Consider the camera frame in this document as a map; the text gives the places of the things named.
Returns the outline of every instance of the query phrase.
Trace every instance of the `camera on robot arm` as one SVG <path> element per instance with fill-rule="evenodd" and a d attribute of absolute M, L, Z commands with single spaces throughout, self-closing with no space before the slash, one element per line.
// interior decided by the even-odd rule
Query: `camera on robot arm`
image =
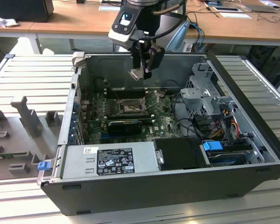
<path fill-rule="evenodd" d="M 170 4 L 167 5 L 166 2 L 124 0 L 109 32 L 109 38 L 114 44 L 131 52 L 133 67 L 128 73 L 135 81 L 150 78 L 151 71 L 160 66 L 165 49 L 158 46 L 156 40 L 174 31 L 185 16 L 186 0 L 171 7 L 167 7 Z M 156 35 L 156 31 L 160 27 L 161 15 L 172 12 L 181 6 L 183 15 L 181 19 L 169 30 Z"/>

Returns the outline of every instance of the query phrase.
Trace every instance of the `blue cable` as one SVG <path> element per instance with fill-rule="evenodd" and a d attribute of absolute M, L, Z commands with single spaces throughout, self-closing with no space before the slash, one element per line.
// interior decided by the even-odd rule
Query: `blue cable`
<path fill-rule="evenodd" d="M 198 26 L 196 26 L 194 23 L 191 23 L 191 25 L 192 25 L 193 27 L 195 27 L 195 28 L 198 30 L 199 35 L 200 35 L 200 43 L 199 43 L 199 47 L 197 48 L 197 52 L 198 52 L 198 51 L 200 50 L 201 45 L 202 45 L 202 31 L 201 31 L 201 29 L 200 29 Z"/>

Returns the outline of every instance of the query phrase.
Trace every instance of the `metal bracket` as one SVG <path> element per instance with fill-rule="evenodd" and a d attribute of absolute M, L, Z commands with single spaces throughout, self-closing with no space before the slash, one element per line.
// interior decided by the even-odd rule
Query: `metal bracket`
<path fill-rule="evenodd" d="M 48 126 L 59 126 L 61 124 L 57 111 L 48 111 L 45 119 Z"/>
<path fill-rule="evenodd" d="M 7 58 L 7 59 L 9 59 L 9 58 L 14 58 L 14 54 L 6 54 L 5 56 L 4 56 L 4 58 Z"/>
<path fill-rule="evenodd" d="M 31 160 L 31 165 L 37 169 L 38 163 L 40 162 L 38 156 L 36 154 L 33 155 L 32 160 Z"/>
<path fill-rule="evenodd" d="M 26 163 L 16 163 L 16 164 L 10 164 L 10 168 L 8 169 L 9 172 L 11 172 L 13 175 L 16 174 L 24 174 L 29 173 L 30 168 L 27 166 Z"/>
<path fill-rule="evenodd" d="M 149 107 L 145 108 L 145 110 L 153 107 L 154 105 L 158 104 L 160 102 L 160 97 L 159 97 L 159 94 L 157 92 L 157 90 L 153 91 L 153 92 L 150 92 L 149 94 L 147 94 L 146 96 L 144 96 L 142 99 L 145 100 L 146 97 L 148 97 L 150 94 L 154 93 L 155 96 L 156 96 L 156 100 L 157 102 L 155 102 L 154 104 L 150 105 Z"/>
<path fill-rule="evenodd" d="M 33 155 L 30 151 L 26 152 L 25 154 L 14 155 L 14 159 L 16 160 L 31 160 Z"/>
<path fill-rule="evenodd" d="M 71 61 L 73 63 L 73 67 L 76 68 L 76 67 L 86 64 L 84 55 L 85 55 L 85 52 L 83 52 L 83 51 L 73 53 L 73 57 L 71 59 Z"/>
<path fill-rule="evenodd" d="M 157 157 L 158 164 L 162 165 L 165 163 L 162 150 L 156 150 L 155 155 Z"/>
<path fill-rule="evenodd" d="M 10 105 L 16 108 L 21 116 L 21 122 L 24 127 L 27 128 L 28 132 L 32 137 L 37 137 L 41 134 L 37 125 L 40 123 L 38 116 L 34 110 L 29 110 L 27 107 L 26 97 L 14 97 Z"/>
<path fill-rule="evenodd" d="M 231 97 L 213 97 L 210 103 L 213 107 L 213 112 L 220 112 L 220 105 L 228 105 L 231 101 L 233 101 Z"/>

